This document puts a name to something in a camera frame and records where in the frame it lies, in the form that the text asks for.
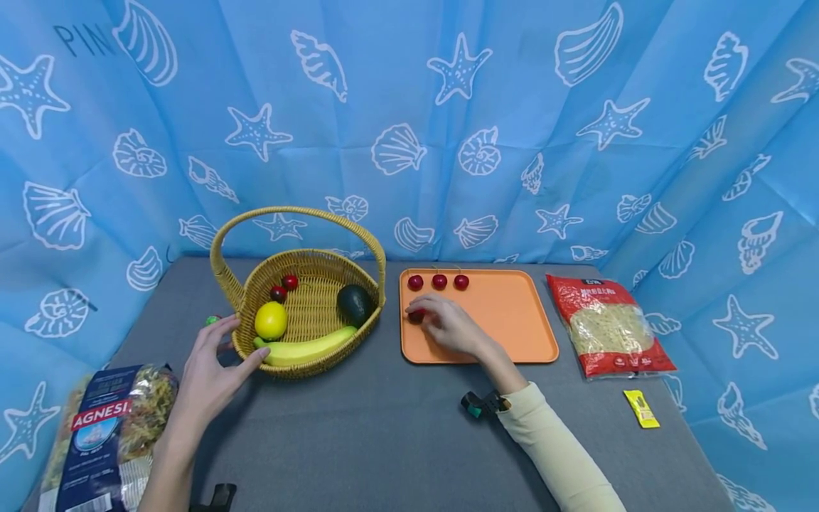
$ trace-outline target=red cherry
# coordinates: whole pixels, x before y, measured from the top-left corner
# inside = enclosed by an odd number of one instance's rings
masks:
[[[420,275],[410,275],[409,279],[407,279],[407,287],[413,292],[417,292],[421,288],[423,288],[423,278]]]
[[[286,275],[282,278],[282,286],[292,292],[296,288],[299,288],[299,278],[292,274]]]
[[[444,274],[435,274],[432,276],[432,287],[436,290],[443,290],[446,288],[446,276]]]
[[[407,315],[407,318],[409,318],[409,321],[412,322],[413,324],[420,324],[421,322],[423,322],[423,316],[426,314],[427,310],[415,310],[409,315]]]
[[[270,289],[270,300],[273,302],[284,302],[287,300],[287,290],[280,286],[274,286]]]
[[[458,274],[455,276],[455,279],[452,280],[452,285],[456,290],[460,290],[462,292],[467,288],[467,286],[469,286],[469,278],[463,274]]]

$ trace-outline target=blue fabric backdrop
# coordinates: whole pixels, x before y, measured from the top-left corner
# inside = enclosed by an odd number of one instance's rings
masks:
[[[811,508],[819,1],[2,9],[0,510],[170,262],[283,204],[360,222],[392,259],[583,262],[636,287],[736,508]],[[294,247],[368,255],[292,215],[225,250]]]

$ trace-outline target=yellow snack packet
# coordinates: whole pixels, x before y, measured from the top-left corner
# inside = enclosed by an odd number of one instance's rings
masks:
[[[642,428],[660,428],[660,422],[651,412],[649,402],[645,401],[642,391],[627,389],[623,391],[623,394],[626,395],[628,403],[631,404],[631,408],[634,410],[634,416],[637,417],[637,421],[640,422]]]

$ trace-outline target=table surface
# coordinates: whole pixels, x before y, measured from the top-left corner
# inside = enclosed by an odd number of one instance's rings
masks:
[[[229,259],[240,280],[256,260]],[[374,274],[375,264],[361,266]],[[208,429],[194,499],[235,483],[234,510],[558,510],[526,454],[494,419],[459,405],[491,384],[476,365],[413,365],[400,352],[398,275],[424,262],[387,264],[387,304],[375,330],[340,365],[295,382],[254,374]],[[484,268],[492,265],[469,265]],[[554,330],[559,358],[521,365],[577,436],[630,512],[733,510],[663,382],[586,382],[545,285],[549,272],[595,278],[579,265],[505,265],[528,272]],[[208,315],[230,306],[206,258],[175,262],[112,366],[166,361],[181,374]],[[236,355],[222,357],[235,364]],[[636,422],[624,389],[641,389],[661,428]]]

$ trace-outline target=orange tray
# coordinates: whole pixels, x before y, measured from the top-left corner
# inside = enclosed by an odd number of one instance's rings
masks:
[[[432,276],[444,274],[448,281],[442,292],[432,288]],[[469,287],[460,292],[452,286],[458,273],[469,277]],[[423,278],[423,288],[407,288],[410,275]],[[520,270],[494,269],[407,269],[401,273],[401,351],[409,361],[420,365],[464,364],[476,362],[471,356],[449,351],[429,339],[420,326],[412,324],[404,309],[424,293],[440,293],[458,302],[478,325],[502,345],[516,363],[550,363],[558,358],[549,320],[529,274]]]

